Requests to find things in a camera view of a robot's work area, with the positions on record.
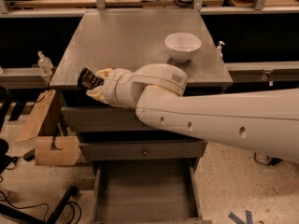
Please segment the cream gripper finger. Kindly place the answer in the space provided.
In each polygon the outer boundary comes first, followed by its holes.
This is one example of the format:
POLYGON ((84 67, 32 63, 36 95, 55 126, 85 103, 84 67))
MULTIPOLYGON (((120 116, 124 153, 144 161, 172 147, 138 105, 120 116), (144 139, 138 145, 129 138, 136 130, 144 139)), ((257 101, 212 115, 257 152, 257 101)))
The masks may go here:
POLYGON ((101 87, 96 87, 92 90, 87 90, 86 94, 93 98, 95 101, 105 104, 107 101, 104 98, 103 91, 101 87))
POLYGON ((95 72, 95 75, 101 79, 105 79, 112 72, 111 68, 101 69, 95 72))

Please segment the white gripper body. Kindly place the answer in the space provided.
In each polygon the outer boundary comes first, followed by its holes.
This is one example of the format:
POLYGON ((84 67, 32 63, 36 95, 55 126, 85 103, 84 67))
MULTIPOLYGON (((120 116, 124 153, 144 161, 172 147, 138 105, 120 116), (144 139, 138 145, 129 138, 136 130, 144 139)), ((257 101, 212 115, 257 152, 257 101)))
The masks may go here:
POLYGON ((135 108, 135 91, 130 83, 133 74, 133 72, 122 68, 108 73, 103 84, 103 96, 109 105, 135 108))

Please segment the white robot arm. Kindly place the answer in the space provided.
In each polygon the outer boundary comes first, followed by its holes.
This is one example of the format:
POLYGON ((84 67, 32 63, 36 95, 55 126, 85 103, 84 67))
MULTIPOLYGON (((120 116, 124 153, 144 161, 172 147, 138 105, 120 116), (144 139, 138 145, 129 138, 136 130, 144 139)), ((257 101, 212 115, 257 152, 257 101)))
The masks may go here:
POLYGON ((186 96, 186 73, 164 63, 96 75, 104 82, 90 97, 151 127, 299 162, 298 89, 186 96))

